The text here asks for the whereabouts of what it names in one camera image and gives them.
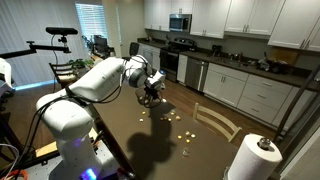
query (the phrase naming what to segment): blue light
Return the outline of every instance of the blue light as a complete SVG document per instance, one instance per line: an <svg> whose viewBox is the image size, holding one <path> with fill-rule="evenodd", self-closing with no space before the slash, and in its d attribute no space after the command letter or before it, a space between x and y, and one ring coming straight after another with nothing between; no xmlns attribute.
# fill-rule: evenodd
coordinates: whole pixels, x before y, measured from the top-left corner
<svg viewBox="0 0 320 180"><path fill-rule="evenodd" d="M81 174L82 180L96 180L97 176L94 174L91 168L87 169L85 172Z"/></svg>
<svg viewBox="0 0 320 180"><path fill-rule="evenodd" d="M19 91L19 90L30 89L30 88L34 88L34 87L43 86L43 85L53 84L54 82L55 82L54 80L50 80L50 81L39 82L39 83L35 83L35 84L27 84L27 85L23 85L23 86L14 87L14 89L16 91Z"/></svg>

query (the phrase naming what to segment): window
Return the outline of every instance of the window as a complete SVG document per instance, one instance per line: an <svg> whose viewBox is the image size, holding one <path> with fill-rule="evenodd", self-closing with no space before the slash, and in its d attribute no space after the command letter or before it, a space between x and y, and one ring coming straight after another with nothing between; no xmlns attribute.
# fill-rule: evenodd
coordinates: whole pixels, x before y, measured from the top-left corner
<svg viewBox="0 0 320 180"><path fill-rule="evenodd" d="M93 35L108 38L102 5L76 3L76 9L82 35L86 36L87 39L91 39Z"/></svg>

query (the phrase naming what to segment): dishwasher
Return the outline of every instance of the dishwasher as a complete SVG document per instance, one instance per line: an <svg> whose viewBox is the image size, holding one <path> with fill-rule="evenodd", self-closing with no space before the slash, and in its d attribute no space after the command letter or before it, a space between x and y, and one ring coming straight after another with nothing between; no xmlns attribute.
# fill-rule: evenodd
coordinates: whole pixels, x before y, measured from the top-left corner
<svg viewBox="0 0 320 180"><path fill-rule="evenodd" d="M185 84L198 91L203 91L209 63L188 58Z"/></svg>

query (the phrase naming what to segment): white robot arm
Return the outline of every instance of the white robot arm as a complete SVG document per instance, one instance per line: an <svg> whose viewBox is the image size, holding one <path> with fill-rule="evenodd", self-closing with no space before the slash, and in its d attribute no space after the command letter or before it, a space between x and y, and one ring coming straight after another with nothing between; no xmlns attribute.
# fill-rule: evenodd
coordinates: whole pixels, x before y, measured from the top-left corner
<svg viewBox="0 0 320 180"><path fill-rule="evenodd" d="M88 136L93 127L90 112L75 99L85 103L102 102L124 80L134 88L145 85L150 92L159 91L165 75L158 71L152 76L151 72L150 65L140 55L129 61L112 57L97 64L68 88L39 99L37 109L52 132L63 159L49 179L86 179L92 174L98 177L103 168Z"/></svg>

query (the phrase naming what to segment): wooden chair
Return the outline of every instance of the wooden chair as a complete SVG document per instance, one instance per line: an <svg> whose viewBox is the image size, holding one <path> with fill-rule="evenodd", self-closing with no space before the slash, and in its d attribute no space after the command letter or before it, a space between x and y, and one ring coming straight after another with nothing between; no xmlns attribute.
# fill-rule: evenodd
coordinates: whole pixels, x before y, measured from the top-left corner
<svg viewBox="0 0 320 180"><path fill-rule="evenodd" d="M213 119L209 119L208 117L205 117L202 114L199 114L199 112L204 112L219 121L215 122ZM228 142L231 142L234 139L234 137L237 135L237 133L242 129L241 127L237 127L235 124L233 124L233 122L231 122L229 119L222 116L221 114L214 112L213 110L208 109L206 107L200 106L199 103L195 104L195 107L193 110L193 119L196 119L198 121L201 121L208 125L213 126L215 129L219 130L224 136L227 137Z"/></svg>
<svg viewBox="0 0 320 180"><path fill-rule="evenodd" d="M71 64L49 63L49 65L62 89L78 80Z"/></svg>

